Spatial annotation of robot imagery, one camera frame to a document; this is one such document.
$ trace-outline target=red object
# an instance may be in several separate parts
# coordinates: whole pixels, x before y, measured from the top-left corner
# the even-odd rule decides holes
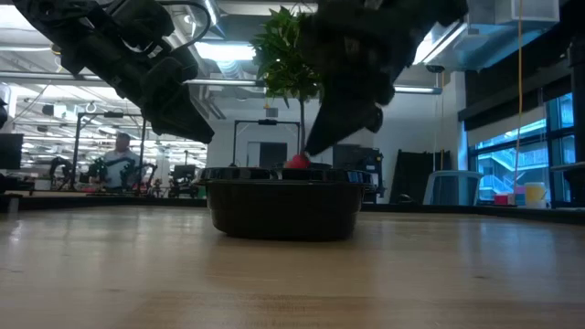
[[[297,154],[291,161],[286,163],[285,167],[289,169],[306,169],[310,164],[311,161],[304,154]]]
[[[494,204],[498,205],[498,206],[507,206],[508,205],[508,195],[495,196],[494,197]]]

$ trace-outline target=wooden table surface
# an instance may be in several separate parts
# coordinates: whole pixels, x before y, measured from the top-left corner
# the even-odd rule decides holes
[[[231,239],[204,209],[0,218],[0,328],[584,328],[585,228],[360,215],[355,237]]]

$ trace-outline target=small plant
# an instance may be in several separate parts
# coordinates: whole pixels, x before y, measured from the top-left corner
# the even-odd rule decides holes
[[[250,42],[256,51],[254,64],[260,68],[258,76],[266,83],[267,97],[282,97],[287,107],[289,97],[301,104],[301,145],[304,149],[304,104],[316,97],[320,90],[320,77],[310,68],[297,48],[300,22],[306,14],[294,16],[281,7],[271,10],[271,19],[264,25],[265,33]]]

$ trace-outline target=monitor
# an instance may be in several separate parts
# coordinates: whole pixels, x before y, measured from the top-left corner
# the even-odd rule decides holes
[[[20,169],[25,135],[0,133],[0,169]]]
[[[195,178],[196,169],[197,167],[194,165],[176,165],[175,171],[173,171],[173,178],[181,179],[190,177],[193,179]]]

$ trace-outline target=black bowl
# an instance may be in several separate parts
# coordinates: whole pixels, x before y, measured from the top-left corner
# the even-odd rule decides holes
[[[368,173],[351,170],[208,168],[213,225],[249,239],[336,240],[351,236]]]

